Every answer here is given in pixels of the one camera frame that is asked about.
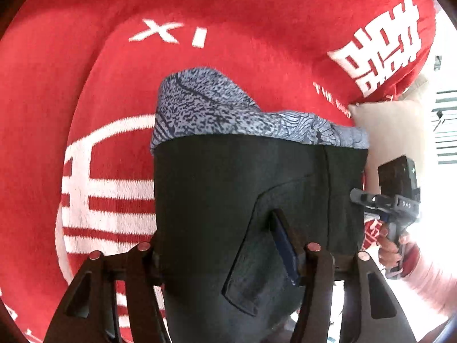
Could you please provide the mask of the person's right hand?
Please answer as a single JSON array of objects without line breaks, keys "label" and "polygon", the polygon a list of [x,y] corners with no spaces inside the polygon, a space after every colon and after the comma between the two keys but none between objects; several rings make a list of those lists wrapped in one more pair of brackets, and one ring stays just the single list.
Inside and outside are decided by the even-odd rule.
[{"label": "person's right hand", "polygon": [[403,251],[401,252],[399,246],[389,240],[388,235],[388,224],[382,224],[380,235],[377,239],[377,244],[379,245],[378,257],[381,265],[387,269],[391,269],[399,265],[400,261],[414,247],[414,244],[410,240],[410,234],[404,232],[399,238],[399,244],[403,247]]}]

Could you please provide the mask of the pink sleeved right forearm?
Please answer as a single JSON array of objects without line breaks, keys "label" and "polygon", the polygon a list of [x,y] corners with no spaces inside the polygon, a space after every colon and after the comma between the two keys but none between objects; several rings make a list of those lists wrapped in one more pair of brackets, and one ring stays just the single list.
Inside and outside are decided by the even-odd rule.
[{"label": "pink sleeved right forearm", "polygon": [[456,313],[456,257],[441,251],[421,251],[414,244],[404,257],[402,279],[435,311]]}]

